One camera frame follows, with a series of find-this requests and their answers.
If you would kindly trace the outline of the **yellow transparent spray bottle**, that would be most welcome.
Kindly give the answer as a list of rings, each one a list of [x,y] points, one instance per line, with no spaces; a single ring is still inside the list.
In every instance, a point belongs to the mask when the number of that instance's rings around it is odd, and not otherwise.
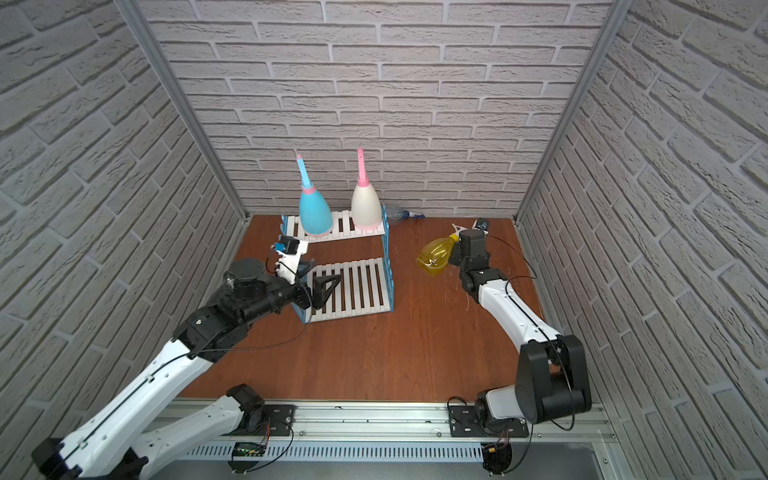
[[[429,276],[436,277],[449,264],[454,246],[459,242],[459,233],[465,227],[453,224],[454,232],[429,242],[416,257],[418,266]]]

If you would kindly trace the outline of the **blue pink spray bottle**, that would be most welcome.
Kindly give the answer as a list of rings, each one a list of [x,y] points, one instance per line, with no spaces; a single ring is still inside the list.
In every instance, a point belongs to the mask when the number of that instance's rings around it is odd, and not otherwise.
[[[333,228],[332,212],[317,187],[312,183],[304,160],[297,157],[302,192],[299,200],[299,218],[304,232],[313,237],[328,234]]]

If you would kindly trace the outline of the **white pink spray bottle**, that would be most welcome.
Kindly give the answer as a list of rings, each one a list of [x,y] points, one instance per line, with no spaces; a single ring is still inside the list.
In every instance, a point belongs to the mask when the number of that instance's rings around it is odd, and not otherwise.
[[[378,194],[367,174],[362,148],[357,149],[357,162],[358,177],[351,198],[351,215],[355,227],[368,232],[382,224],[382,210]]]

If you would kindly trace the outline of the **clear blue spray bottle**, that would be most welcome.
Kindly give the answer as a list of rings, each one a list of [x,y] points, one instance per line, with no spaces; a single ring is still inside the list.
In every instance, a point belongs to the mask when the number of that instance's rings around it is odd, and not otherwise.
[[[406,220],[418,220],[424,219],[425,215],[422,213],[409,211],[396,204],[385,204],[388,223],[394,225]]]

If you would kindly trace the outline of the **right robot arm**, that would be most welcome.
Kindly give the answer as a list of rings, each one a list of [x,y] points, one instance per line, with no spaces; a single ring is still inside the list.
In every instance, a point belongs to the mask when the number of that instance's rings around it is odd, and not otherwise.
[[[544,322],[490,265],[484,231],[460,229],[452,237],[449,263],[459,269],[463,289],[518,350],[515,383],[484,391],[475,402],[480,428],[493,435],[511,420],[538,424],[589,411],[592,392],[582,342]]]

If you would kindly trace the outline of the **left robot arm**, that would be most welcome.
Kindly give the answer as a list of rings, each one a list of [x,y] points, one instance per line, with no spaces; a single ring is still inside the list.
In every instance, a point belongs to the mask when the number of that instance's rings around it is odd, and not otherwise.
[[[174,330],[151,363],[101,411],[64,438],[43,440],[31,457],[47,479],[148,479],[192,448],[263,425],[263,399],[245,384],[181,420],[149,424],[190,383],[236,350],[252,324],[295,304],[320,309],[341,275],[303,281],[312,263],[275,273],[254,258],[234,262],[208,303]]]

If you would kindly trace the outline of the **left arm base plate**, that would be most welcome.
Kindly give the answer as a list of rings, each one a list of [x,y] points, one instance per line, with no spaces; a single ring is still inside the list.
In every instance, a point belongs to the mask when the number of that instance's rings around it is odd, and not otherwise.
[[[289,436],[296,411],[294,404],[266,404],[245,413],[236,435]]]

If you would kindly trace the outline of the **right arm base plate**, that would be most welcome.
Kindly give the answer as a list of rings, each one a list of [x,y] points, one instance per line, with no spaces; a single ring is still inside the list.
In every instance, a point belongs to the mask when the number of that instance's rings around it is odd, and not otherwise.
[[[529,436],[528,424],[523,418],[493,419],[489,413],[478,410],[472,404],[449,404],[447,411],[452,437],[500,437],[506,440]]]

